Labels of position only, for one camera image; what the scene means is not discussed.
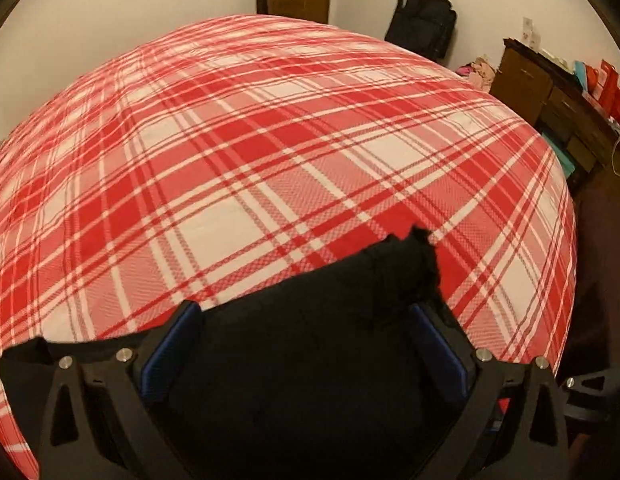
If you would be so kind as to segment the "black pants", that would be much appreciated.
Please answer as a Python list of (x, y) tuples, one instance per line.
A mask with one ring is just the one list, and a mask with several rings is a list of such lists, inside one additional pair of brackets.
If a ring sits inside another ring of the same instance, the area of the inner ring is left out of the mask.
[[(413, 479), (436, 450), (413, 311), (452, 313), (426, 230), (211, 309), (176, 336), (144, 401), (189, 479)], [(37, 337), (0, 378), (38, 460), (57, 359)]]

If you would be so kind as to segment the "teal box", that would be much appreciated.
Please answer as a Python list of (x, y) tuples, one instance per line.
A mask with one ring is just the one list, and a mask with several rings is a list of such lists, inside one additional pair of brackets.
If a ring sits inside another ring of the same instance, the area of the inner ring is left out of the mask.
[(552, 151), (560, 162), (565, 179), (568, 179), (576, 170), (575, 163), (549, 136), (545, 133), (542, 133), (541, 136), (552, 148)]

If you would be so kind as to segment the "red plaid bed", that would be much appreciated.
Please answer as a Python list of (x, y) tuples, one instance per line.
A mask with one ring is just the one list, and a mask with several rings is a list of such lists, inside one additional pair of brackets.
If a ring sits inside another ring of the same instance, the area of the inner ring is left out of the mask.
[(0, 353), (90, 340), (311, 270), (412, 224), (499, 358), (560, 362), (576, 222), (540, 134), (374, 38), (213, 18), (80, 77), (0, 145)]

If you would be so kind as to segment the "dark wooden dresser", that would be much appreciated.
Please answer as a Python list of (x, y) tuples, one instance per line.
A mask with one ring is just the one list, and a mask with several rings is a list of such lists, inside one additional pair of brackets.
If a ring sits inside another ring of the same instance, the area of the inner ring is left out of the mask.
[(620, 135), (583, 96), (577, 77), (516, 39), (503, 43), (490, 94), (572, 159), (570, 192), (602, 169), (620, 177)]

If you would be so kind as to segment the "red gift bags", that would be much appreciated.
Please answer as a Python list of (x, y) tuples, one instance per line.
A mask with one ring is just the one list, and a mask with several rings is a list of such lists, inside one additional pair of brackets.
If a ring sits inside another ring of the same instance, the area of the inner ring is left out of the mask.
[(613, 119), (620, 125), (620, 84), (616, 67), (605, 60), (598, 67), (575, 61), (574, 73), (587, 101), (605, 119)]

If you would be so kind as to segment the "pink clothes pile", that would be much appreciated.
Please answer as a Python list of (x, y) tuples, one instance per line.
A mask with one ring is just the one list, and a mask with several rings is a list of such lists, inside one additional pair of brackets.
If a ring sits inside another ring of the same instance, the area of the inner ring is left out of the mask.
[(455, 73), (466, 79), (476, 89), (488, 93), (496, 79), (496, 69), (484, 56), (459, 67)]

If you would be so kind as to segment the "black folding chair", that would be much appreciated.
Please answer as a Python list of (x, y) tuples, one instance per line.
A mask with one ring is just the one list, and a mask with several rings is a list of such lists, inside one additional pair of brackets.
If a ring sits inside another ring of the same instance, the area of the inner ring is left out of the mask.
[(385, 40), (438, 62), (448, 53), (457, 18), (449, 0), (397, 0)]

